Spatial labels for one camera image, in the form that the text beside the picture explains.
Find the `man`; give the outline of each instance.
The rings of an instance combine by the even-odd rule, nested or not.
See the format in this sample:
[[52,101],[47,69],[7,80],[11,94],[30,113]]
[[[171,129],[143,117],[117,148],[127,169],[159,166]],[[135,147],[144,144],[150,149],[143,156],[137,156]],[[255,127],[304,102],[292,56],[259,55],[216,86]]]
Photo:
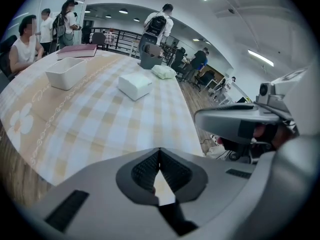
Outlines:
[[159,36],[157,37],[157,42],[156,44],[159,46],[161,39],[163,36],[168,37],[171,33],[171,29],[174,26],[174,22],[172,21],[172,19],[170,18],[170,16],[172,15],[172,11],[173,11],[174,7],[172,4],[170,3],[166,3],[163,7],[162,7],[162,11],[159,12],[153,12],[151,13],[145,20],[143,26],[146,28],[146,26],[148,25],[148,23],[151,21],[152,18],[157,17],[157,16],[163,16],[166,19],[166,24],[164,29],[162,30],[162,32],[159,34]]
[[234,76],[232,78],[227,79],[225,83],[221,85],[221,88],[216,91],[215,96],[213,97],[213,100],[215,102],[217,101],[217,97],[220,100],[221,96],[225,94],[225,92],[227,91],[226,87],[229,90],[231,89],[232,82],[236,82],[236,78]]
[[191,58],[191,62],[185,67],[185,74],[182,76],[183,81],[188,80],[188,82],[190,82],[197,69],[205,64],[207,59],[206,54],[209,54],[208,48],[206,47],[202,50],[198,50],[196,54],[194,54]]
[[10,53],[10,69],[12,73],[25,70],[36,60],[40,60],[44,53],[44,48],[36,38],[37,17],[29,15],[22,19],[19,25],[20,37],[13,43]]
[[204,69],[204,67],[208,64],[208,58],[207,56],[209,55],[209,52],[207,51],[205,53],[205,61],[203,64],[201,64],[197,69],[199,71],[199,75],[202,77],[204,75],[204,73],[202,73],[202,70]]
[[40,36],[41,35],[41,40],[40,40],[40,44],[42,45],[44,52],[46,54],[49,53],[50,50],[50,45],[51,45],[51,41],[52,41],[52,28],[53,28],[53,22],[54,19],[50,18],[50,9],[44,9],[41,12],[41,25],[40,25],[40,32],[36,33],[36,36]]

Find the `white shirt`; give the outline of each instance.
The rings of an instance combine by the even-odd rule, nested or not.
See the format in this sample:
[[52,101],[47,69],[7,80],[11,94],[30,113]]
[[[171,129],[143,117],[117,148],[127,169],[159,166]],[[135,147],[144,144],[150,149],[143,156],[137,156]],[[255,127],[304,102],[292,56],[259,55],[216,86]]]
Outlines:
[[72,28],[70,28],[70,26],[72,25],[76,25],[76,17],[75,14],[70,11],[68,12],[66,15],[66,20],[65,20],[65,33],[66,34],[71,34],[73,32]]
[[36,56],[36,44],[37,38],[36,35],[30,36],[29,45],[25,45],[20,37],[13,43],[12,46],[15,46],[18,50],[18,62],[19,63],[28,63],[34,62]]
[[172,19],[170,19],[170,17],[165,14],[163,11],[159,11],[159,12],[153,12],[151,13],[145,20],[144,24],[148,24],[149,21],[151,21],[152,18],[154,18],[155,16],[163,16],[166,19],[166,24],[164,29],[162,30],[162,32],[159,34],[158,36],[158,40],[156,42],[156,44],[159,46],[162,36],[168,37],[170,35],[171,29],[174,26],[174,22],[172,21]]
[[48,17],[43,20],[40,25],[41,39],[40,43],[50,43],[52,41],[52,24],[54,22],[53,18]]

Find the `white bowl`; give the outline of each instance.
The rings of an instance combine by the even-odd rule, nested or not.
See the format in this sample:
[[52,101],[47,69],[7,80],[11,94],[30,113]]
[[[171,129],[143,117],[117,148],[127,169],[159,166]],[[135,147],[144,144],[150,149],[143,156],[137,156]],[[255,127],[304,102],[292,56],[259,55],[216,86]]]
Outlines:
[[86,63],[83,58],[64,58],[45,73],[52,87],[67,91],[86,76]]

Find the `dark hair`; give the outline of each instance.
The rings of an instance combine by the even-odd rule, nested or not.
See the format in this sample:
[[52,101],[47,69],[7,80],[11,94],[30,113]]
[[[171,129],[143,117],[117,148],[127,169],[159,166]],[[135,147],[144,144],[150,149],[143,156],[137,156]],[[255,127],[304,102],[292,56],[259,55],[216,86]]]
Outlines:
[[50,15],[50,13],[51,13],[51,10],[49,8],[43,9],[41,12],[42,15],[48,14],[48,16]]
[[174,9],[173,5],[171,3],[166,3],[163,7],[162,10],[163,11],[170,11],[172,12],[172,10]]
[[19,25],[20,37],[24,34],[24,30],[27,28],[27,25],[32,24],[32,20],[36,19],[36,18],[37,18],[36,15],[28,15],[22,19],[22,21]]
[[75,0],[67,0],[67,1],[62,5],[60,14],[62,15],[62,17],[63,17],[65,20],[67,19],[66,14],[67,14],[67,8],[68,8],[69,5],[76,5],[76,4],[75,4]]

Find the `checkered tablecloth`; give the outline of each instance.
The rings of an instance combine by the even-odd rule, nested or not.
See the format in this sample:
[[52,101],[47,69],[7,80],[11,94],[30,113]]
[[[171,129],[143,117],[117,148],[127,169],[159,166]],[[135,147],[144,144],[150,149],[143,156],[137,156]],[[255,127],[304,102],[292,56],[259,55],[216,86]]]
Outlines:
[[[0,94],[0,118],[23,159],[57,185],[89,164],[166,147],[202,156],[195,125],[176,79],[162,80],[139,60],[107,51],[86,58],[87,74],[68,91],[51,87],[51,54],[19,74]],[[153,90],[132,101],[120,75],[140,72]]]
[[[94,35],[94,33],[90,34],[90,39],[89,39],[90,43],[92,42],[92,36],[93,35]],[[115,38],[117,37],[116,34],[112,34],[112,33],[104,33],[104,36],[105,36],[104,43],[106,45],[112,45],[112,43],[114,42]]]

